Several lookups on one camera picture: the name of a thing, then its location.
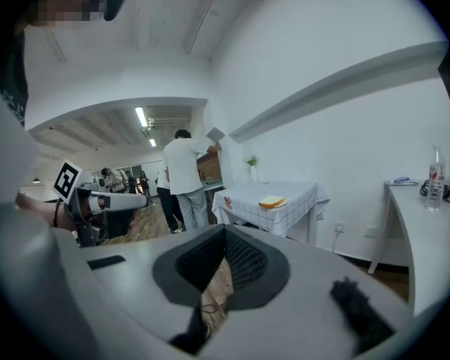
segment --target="wall outlet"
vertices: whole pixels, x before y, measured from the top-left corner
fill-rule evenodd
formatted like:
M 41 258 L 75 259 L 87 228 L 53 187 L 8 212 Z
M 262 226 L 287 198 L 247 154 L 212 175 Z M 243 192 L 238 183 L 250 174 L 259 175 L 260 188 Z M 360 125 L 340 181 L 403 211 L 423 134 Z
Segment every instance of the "wall outlet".
M 345 223 L 343 221 L 335 221 L 334 231 L 344 233 L 345 232 Z
M 367 225 L 367 230 L 365 231 L 365 237 L 374 238 L 377 235 L 378 226 L 376 225 Z

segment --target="checkered tablecloth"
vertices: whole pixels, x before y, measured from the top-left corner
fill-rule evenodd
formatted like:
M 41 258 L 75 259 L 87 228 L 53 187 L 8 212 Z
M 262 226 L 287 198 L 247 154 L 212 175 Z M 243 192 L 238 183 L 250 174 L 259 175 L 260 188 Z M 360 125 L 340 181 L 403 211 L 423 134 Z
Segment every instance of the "checkered tablecloth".
M 259 201 L 267 196 L 285 197 L 287 204 L 273 209 L 260 207 Z M 318 183 L 258 182 L 215 193 L 211 210 L 219 224 L 243 220 L 274 235 L 285 236 L 315 205 L 319 206 L 317 214 L 321 217 L 329 200 Z

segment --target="plastic bottle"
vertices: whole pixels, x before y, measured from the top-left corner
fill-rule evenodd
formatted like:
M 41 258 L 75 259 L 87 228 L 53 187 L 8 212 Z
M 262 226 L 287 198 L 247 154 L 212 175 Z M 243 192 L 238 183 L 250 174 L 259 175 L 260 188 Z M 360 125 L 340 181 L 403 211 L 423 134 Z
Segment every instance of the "plastic bottle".
M 428 180 L 427 208 L 431 211 L 436 211 L 442 205 L 445 181 L 445 158 L 443 158 L 440 146 L 437 144 L 433 144 L 430 178 Z

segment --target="slice of bread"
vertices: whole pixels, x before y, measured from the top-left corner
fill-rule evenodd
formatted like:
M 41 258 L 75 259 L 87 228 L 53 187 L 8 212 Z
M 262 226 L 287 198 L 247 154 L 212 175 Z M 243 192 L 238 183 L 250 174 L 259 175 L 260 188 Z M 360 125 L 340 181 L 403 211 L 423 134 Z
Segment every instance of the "slice of bread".
M 265 199 L 261 199 L 258 203 L 263 208 L 275 208 L 285 201 L 285 197 L 282 196 L 267 196 Z

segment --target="floor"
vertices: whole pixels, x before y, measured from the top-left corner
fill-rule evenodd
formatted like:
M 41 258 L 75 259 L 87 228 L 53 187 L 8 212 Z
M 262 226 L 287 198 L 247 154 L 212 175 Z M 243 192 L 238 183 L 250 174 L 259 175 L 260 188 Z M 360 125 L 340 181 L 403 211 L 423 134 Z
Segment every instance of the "floor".
M 111 245 L 139 242 L 168 235 L 170 231 L 161 208 L 160 200 L 158 198 L 154 198 L 153 200 L 157 205 L 136 212 L 130 223 L 127 235 L 106 240 L 102 244 Z M 359 268 L 364 272 L 367 271 L 366 268 Z M 372 277 L 396 292 L 405 302 L 408 302 L 408 274 L 375 271 Z M 226 300 L 232 293 L 232 276 L 230 274 L 230 268 L 224 260 L 211 279 L 207 290 L 202 294 L 202 317 L 212 334 L 220 328 L 227 318 Z

